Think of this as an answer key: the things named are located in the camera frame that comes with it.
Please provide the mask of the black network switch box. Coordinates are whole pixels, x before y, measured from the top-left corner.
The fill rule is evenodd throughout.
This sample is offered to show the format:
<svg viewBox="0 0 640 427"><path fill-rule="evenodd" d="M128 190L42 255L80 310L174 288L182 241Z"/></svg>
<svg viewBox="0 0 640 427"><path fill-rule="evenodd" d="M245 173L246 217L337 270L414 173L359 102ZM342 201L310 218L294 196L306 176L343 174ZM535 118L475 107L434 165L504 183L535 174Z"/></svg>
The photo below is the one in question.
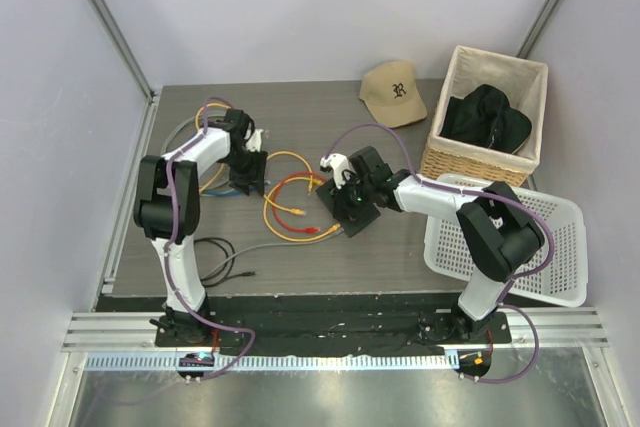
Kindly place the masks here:
<svg viewBox="0 0 640 427"><path fill-rule="evenodd" d="M347 181L338 188L333 180L329 180L316 190L316 194L349 238L380 217L379 210L364 196L357 181Z"/></svg>

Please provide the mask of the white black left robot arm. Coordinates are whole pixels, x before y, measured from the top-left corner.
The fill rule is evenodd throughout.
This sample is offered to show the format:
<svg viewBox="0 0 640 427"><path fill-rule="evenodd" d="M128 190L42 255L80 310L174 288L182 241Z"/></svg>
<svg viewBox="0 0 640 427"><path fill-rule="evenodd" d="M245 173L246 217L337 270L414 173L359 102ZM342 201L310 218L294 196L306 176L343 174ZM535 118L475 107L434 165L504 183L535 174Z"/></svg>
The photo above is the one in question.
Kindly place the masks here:
<svg viewBox="0 0 640 427"><path fill-rule="evenodd" d="M140 160L133 220L150 240L163 270L167 297L164 314L154 323L162 341L200 346L217 329L195 256L200 176L221 163L229 168L231 188L262 195L267 157L262 131L253 119L242 110L229 109L222 120L207 120L173 151Z"/></svg>

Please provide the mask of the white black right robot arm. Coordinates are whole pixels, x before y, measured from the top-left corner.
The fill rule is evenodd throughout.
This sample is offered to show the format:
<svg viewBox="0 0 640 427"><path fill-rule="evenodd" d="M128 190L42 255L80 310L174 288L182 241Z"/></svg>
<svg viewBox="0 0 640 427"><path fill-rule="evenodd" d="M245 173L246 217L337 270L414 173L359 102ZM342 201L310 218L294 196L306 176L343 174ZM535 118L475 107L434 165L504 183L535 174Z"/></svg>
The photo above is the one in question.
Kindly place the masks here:
<svg viewBox="0 0 640 427"><path fill-rule="evenodd" d="M455 339L472 342L486 332L516 271L547 243L535 217L504 182L479 191L457 189L408 169L393 171L371 146L351 156L328 154L320 167L332 179L318 194L349 237L371 225L382 209L458 225L475 269L451 309Z"/></svg>

